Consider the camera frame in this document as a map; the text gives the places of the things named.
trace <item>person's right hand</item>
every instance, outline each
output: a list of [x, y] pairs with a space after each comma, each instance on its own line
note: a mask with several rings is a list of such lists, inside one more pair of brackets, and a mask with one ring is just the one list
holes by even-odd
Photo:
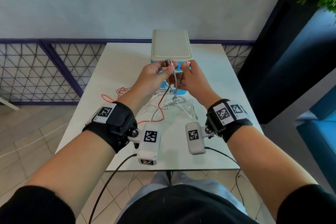
[[190, 95], [195, 97], [197, 101], [208, 109], [212, 104], [221, 99], [209, 85], [205, 75], [195, 60], [190, 61], [189, 69], [186, 63], [182, 63], [182, 73], [177, 73], [177, 78], [181, 78], [178, 89], [187, 90]]

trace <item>black sleeve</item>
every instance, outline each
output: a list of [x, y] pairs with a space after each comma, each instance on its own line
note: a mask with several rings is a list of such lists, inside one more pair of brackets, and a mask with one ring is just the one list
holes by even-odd
[[335, 221], [336, 198], [316, 184], [289, 194], [278, 210], [277, 223], [331, 223]]
[[75, 222], [71, 208], [54, 192], [39, 186], [19, 188], [0, 208], [1, 224]]

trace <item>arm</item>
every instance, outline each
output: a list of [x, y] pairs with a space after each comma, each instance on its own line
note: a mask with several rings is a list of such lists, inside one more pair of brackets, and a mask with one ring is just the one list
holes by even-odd
[[[136, 116], [174, 67], [157, 74], [161, 69], [161, 62], [145, 66], [131, 90], [117, 101], [128, 106]], [[115, 151], [106, 141], [91, 131], [84, 131], [36, 171], [27, 185], [55, 192], [77, 218], [114, 155]]]
[[[208, 109], [221, 97], [212, 90], [197, 62], [192, 60], [190, 66], [191, 70], [182, 66], [184, 79], [180, 81], [180, 89], [188, 90]], [[290, 193], [304, 185], [317, 184], [307, 171], [253, 126], [239, 128], [227, 145], [274, 219]]]

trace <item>hand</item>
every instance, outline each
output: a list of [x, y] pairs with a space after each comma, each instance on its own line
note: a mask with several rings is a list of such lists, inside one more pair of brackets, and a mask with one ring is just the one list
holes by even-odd
[[170, 65], [161, 74], [158, 74], [162, 70], [162, 62], [158, 61], [144, 66], [132, 88], [117, 100], [127, 105], [134, 116], [151, 99], [152, 95], [160, 88], [162, 82], [169, 78], [174, 71], [174, 67], [177, 66], [177, 62], [173, 61], [173, 66]]
[[181, 79], [178, 88], [180, 90], [187, 90], [201, 105], [208, 109], [212, 104], [220, 100], [221, 97], [212, 90], [195, 60], [190, 61], [190, 67], [191, 69], [189, 69], [186, 63], [182, 63], [181, 69], [183, 70], [183, 74], [177, 74], [177, 78]]

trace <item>person's left hand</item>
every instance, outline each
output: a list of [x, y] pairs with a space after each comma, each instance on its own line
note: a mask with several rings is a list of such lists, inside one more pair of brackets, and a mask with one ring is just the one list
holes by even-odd
[[132, 88], [117, 100], [127, 105], [133, 111], [134, 116], [157, 92], [162, 82], [169, 78], [178, 65], [176, 61], [173, 61], [173, 66], [170, 65], [161, 74], [158, 74], [162, 70], [162, 62], [164, 61], [144, 66]]

